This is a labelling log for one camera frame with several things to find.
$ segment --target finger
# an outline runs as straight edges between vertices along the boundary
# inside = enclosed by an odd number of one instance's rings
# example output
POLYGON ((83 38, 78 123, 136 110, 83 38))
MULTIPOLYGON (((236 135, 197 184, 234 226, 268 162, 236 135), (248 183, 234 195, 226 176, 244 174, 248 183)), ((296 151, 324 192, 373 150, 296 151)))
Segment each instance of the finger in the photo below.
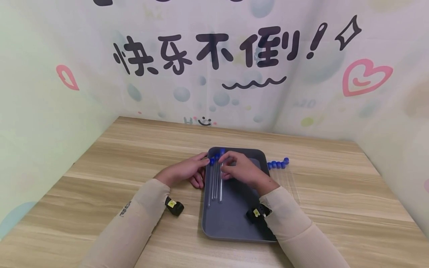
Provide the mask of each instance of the finger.
POLYGON ((221 166, 221 171, 222 171, 223 173, 226 173, 226 174, 231 174, 231 173, 233 173, 234 168, 235 168, 235 166, 226 166, 226 165, 222 165, 222 166, 221 166))
POLYGON ((231 174, 228 174, 228 173, 223 173, 222 174, 222 179, 223 180, 229 180, 229 179, 231 179, 233 176, 231 175, 231 174))
POLYGON ((231 158, 237 160, 241 156, 243 156, 243 154, 237 153, 237 152, 234 152, 234 151, 227 151, 223 156, 221 156, 219 158, 219 163, 222 163, 228 157, 231 157, 231 158))
POLYGON ((224 165, 230 166, 234 162, 235 162, 235 160, 230 157, 224 162, 224 165))
POLYGON ((199 153, 199 154, 194 155, 193 157, 190 157, 190 158, 193 159, 193 160, 201 160, 201 159, 203 159, 206 156, 207 156, 207 152, 205 152, 205 153, 199 153))
POLYGON ((201 174, 197 172, 193 177, 196 179, 196 182, 198 183, 199 188, 202 189, 204 187, 204 183, 202 182, 201 174))
POLYGON ((205 167, 202 167, 198 171, 201 174, 202 182, 205 183, 205 167))
POLYGON ((210 159, 209 158, 206 158, 206 159, 203 159, 203 160, 199 160, 199 161, 196 162, 196 164, 197 164, 197 166, 199 168, 208 165, 208 163, 210 163, 210 159))
POLYGON ((196 179, 194 178, 194 176, 192 176, 192 177, 189 178, 189 182, 190 182, 190 184, 192 184, 192 186, 194 186, 195 188, 199 189, 199 184, 196 181, 196 179))

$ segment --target yellow label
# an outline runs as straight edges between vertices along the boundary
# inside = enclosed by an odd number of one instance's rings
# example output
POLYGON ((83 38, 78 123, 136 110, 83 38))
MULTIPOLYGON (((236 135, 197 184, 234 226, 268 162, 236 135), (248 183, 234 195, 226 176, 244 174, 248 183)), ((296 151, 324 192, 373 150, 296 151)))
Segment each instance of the yellow label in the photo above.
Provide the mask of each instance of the yellow label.
POLYGON ((255 214, 256 218, 259 217, 259 216, 261 216, 261 214, 259 214, 259 211, 257 209, 255 209, 253 211, 253 214, 255 214))
POLYGON ((168 202, 168 204, 167 204, 167 205, 168 205, 169 207, 172 207, 172 208, 173 208, 175 204, 176 204, 176 201, 174 201, 174 200, 170 200, 170 202, 168 202))

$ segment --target person's right hand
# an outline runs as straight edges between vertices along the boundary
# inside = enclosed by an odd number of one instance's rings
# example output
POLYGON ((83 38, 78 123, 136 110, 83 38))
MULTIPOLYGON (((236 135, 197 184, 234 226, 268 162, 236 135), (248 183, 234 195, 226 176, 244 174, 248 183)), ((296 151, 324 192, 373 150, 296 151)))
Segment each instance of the person's right hand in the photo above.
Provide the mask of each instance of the person's right hand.
POLYGON ((236 178, 248 186, 256 188, 259 181, 269 178, 269 176, 255 166, 244 154, 228 151, 219 158, 219 163, 222 162, 224 164, 221 167, 221 171, 224 180, 236 178))

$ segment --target pink heart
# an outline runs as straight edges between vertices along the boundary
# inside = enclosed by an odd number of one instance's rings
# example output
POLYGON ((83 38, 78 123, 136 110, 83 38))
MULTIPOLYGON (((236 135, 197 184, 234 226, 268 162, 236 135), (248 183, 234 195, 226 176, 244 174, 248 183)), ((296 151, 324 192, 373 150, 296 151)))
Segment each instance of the pink heart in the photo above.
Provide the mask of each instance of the pink heart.
POLYGON ((69 67, 65 66, 65 65, 58 65, 57 66, 57 74, 60 77, 61 81, 63 82, 63 84, 68 87, 69 89, 72 90, 79 90, 78 84, 76 83, 75 77, 73 76, 72 71, 70 70, 69 67), (67 83, 63 72, 66 73, 66 75, 69 77, 70 82, 72 82, 72 84, 67 83))
MULTIPOLYGON (((350 64, 350 66, 347 67, 346 71, 344 72, 344 75, 343 75, 343 94, 346 97, 351 97, 351 96, 357 96, 357 95, 362 95, 365 93, 372 92, 372 91, 376 90, 377 88, 379 88, 382 84, 384 84, 389 79, 389 77, 392 75, 392 73, 393 73, 392 67, 379 66, 379 67, 374 68, 374 63, 372 62, 372 60, 369 60, 369 59, 357 60, 357 61, 353 62, 352 64, 350 64), (358 65, 364 65, 365 66, 365 71, 363 72, 363 77, 368 77, 368 76, 371 76, 371 75, 378 73, 378 72, 384 72, 383 79, 371 87, 364 88, 364 89, 357 90, 357 91, 350 91, 350 89, 349 89, 350 73, 351 73, 351 70, 353 70, 353 68, 358 66, 358 65)), ((353 83, 356 86, 358 86, 358 85, 359 86, 366 86, 366 85, 369 85, 371 82, 369 82, 369 81, 359 82, 359 80, 357 80, 357 78, 354 78, 353 83)))

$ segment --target hand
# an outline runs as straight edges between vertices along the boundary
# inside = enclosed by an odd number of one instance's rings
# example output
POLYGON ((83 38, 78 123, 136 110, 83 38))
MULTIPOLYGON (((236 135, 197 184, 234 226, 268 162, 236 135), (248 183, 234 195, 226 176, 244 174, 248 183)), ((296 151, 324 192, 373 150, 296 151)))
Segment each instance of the hand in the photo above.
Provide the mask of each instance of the hand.
POLYGON ((196 188, 203 188, 202 178, 205 174, 205 166, 210 159, 204 159, 207 153, 200 153, 183 160, 172 166, 168 166, 155 175, 155 179, 171 187, 173 184, 189 179, 196 188))
POLYGON ((222 179, 236 178, 249 187, 256 189, 260 196, 279 187, 278 183, 255 166, 244 154, 228 151, 219 159, 219 163, 224 163, 221 166, 222 179))

